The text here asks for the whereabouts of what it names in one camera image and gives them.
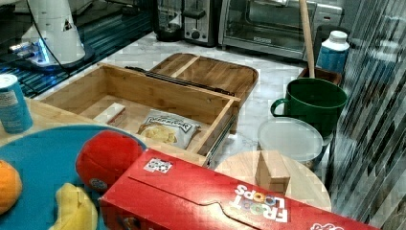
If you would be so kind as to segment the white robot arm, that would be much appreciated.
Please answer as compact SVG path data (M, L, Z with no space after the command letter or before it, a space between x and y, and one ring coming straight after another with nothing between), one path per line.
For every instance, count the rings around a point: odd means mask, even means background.
M83 43L72 12L83 12L93 0L15 0L23 2L32 26L22 41L9 48L12 54L39 68L74 68L94 55Z

